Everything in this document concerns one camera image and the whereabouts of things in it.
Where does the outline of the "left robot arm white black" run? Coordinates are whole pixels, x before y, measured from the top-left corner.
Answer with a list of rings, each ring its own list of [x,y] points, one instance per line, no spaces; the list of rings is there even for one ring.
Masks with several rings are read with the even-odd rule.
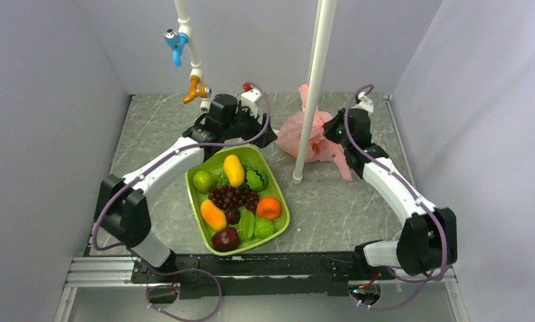
[[[271,107],[266,105],[259,114],[257,104],[245,106],[242,99],[218,94],[209,111],[165,152],[143,167],[123,176],[107,175],[101,182],[91,245],[98,244],[100,229],[113,236],[116,246],[125,246],[149,266],[149,273],[157,281],[170,280],[177,269],[176,254],[154,234],[149,204],[161,196],[164,189],[178,177],[204,163],[216,152],[231,147],[231,140],[240,138],[242,144],[264,148],[274,142],[271,128]]]

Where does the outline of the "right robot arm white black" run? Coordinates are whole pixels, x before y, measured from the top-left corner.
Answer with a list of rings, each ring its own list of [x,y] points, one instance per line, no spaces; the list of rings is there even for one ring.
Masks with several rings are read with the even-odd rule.
[[[375,240],[354,249],[352,269],[360,278],[378,268],[400,268],[415,276],[447,268],[458,258],[456,215],[423,197],[396,169],[388,153],[375,144],[364,109],[341,109],[324,124],[324,137],[341,145],[346,164],[370,184],[397,216],[397,241]]]

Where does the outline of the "pink plastic bag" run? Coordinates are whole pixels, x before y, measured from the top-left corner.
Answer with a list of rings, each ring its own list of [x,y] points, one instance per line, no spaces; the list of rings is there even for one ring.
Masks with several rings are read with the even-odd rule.
[[[302,102],[302,111],[294,114],[281,126],[275,141],[276,145],[284,152],[298,157],[301,131],[306,110],[307,95],[309,86],[307,84],[299,87],[299,95]],[[346,163],[344,148],[324,137],[323,125],[332,119],[332,115],[315,108],[313,125],[308,136],[307,152],[305,162],[334,162],[337,165],[342,178],[352,181],[352,173]]]

